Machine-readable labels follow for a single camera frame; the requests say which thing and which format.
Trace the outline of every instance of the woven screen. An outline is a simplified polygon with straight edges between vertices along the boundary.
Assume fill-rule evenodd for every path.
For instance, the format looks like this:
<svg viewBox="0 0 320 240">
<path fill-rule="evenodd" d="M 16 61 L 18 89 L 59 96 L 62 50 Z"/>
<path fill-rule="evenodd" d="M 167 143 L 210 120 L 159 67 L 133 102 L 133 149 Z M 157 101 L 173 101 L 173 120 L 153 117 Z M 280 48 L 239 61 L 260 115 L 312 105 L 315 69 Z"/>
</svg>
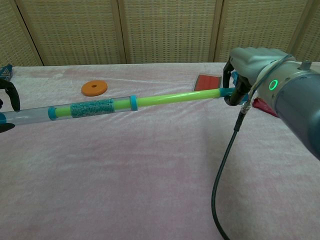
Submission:
<svg viewBox="0 0 320 240">
<path fill-rule="evenodd" d="M 28 41 L 26 32 L 20 25 L 14 11 L 15 5 L 10 0 L 1 0 L 0 4 L 0 66 L 12 64 L 13 66 L 41 65 L 37 53 Z"/>
<path fill-rule="evenodd" d="M 320 61 L 320 7 L 307 28 L 296 58 L 299 61 Z"/>
<path fill-rule="evenodd" d="M 207 62 L 215 4 L 215 0 L 119 0 L 127 62 Z"/>
<path fill-rule="evenodd" d="M 110 0 L 17 2 L 45 65 L 121 63 Z"/>
<path fill-rule="evenodd" d="M 307 0 L 227 0 L 214 60 L 225 62 L 235 47 L 287 50 Z"/>
</svg>

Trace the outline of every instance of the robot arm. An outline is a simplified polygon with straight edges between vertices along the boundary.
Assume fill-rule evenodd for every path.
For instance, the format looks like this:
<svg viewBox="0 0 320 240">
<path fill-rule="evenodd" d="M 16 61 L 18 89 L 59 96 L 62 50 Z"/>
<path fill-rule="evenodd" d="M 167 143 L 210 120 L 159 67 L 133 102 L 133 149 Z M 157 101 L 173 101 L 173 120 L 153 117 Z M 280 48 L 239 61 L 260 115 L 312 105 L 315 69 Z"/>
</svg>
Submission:
<svg viewBox="0 0 320 240">
<path fill-rule="evenodd" d="M 311 62 L 298 63 L 278 49 L 237 47 L 223 69 L 223 87 L 229 87 L 231 71 L 237 71 L 236 89 L 225 97 L 228 105 L 235 106 L 266 77 L 257 88 L 259 97 L 320 160 L 320 74 L 310 67 Z"/>
</svg>

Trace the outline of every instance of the red object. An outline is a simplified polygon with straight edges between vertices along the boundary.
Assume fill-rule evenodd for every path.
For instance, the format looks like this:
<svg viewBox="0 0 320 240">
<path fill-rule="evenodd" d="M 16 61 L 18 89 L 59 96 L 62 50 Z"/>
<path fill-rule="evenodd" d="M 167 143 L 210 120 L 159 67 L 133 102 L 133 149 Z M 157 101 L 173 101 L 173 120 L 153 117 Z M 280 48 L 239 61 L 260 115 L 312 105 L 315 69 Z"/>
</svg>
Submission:
<svg viewBox="0 0 320 240">
<path fill-rule="evenodd" d="M 252 106 L 278 118 L 278 115 L 260 97 L 253 100 Z"/>
<path fill-rule="evenodd" d="M 200 74 L 196 80 L 194 91 L 218 89 L 221 85 L 220 76 L 210 76 Z"/>
</svg>

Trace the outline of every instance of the red card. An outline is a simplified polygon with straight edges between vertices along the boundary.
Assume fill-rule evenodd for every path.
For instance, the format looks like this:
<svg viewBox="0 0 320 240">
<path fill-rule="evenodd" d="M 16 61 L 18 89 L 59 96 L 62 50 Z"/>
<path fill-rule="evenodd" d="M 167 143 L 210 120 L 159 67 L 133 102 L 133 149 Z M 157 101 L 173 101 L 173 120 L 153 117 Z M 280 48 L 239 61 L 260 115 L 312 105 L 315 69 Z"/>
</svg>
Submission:
<svg viewBox="0 0 320 240">
<path fill-rule="evenodd" d="M 199 75 L 194 91 L 218 89 L 221 86 L 221 76 Z"/>
</svg>

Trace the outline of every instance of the black cable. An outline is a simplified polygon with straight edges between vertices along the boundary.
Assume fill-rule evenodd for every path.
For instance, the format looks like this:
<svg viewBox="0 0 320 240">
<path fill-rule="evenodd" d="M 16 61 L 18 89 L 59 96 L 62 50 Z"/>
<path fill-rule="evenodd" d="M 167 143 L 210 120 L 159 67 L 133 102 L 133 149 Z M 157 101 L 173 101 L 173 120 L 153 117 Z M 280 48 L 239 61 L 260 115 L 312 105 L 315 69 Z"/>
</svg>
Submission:
<svg viewBox="0 0 320 240">
<path fill-rule="evenodd" d="M 220 222 L 218 220 L 218 216 L 217 216 L 217 211 L 216 211 L 216 195 L 217 195 L 217 189 L 218 189 L 218 184 L 219 184 L 219 180 L 222 174 L 222 171 L 224 169 L 225 163 L 227 161 L 229 152 L 231 150 L 231 147 L 236 139 L 237 133 L 240 130 L 241 124 L 245 118 L 245 114 L 243 113 L 239 113 L 238 118 L 236 120 L 235 126 L 233 128 L 234 132 L 232 134 L 232 137 L 230 139 L 230 142 L 228 144 L 228 147 L 225 150 L 222 162 L 220 164 L 219 170 L 215 176 L 215 180 L 214 180 L 214 184 L 213 184 L 213 188 L 212 188 L 212 194 L 211 194 L 211 212 L 212 212 L 212 216 L 213 216 L 213 220 L 214 223 L 216 225 L 216 228 L 219 230 L 219 233 L 221 234 L 221 236 L 223 237 L 224 240 L 230 240 L 230 238 L 227 236 L 227 234 L 225 233 L 224 229 L 222 228 L 222 226 L 220 225 Z"/>
</svg>

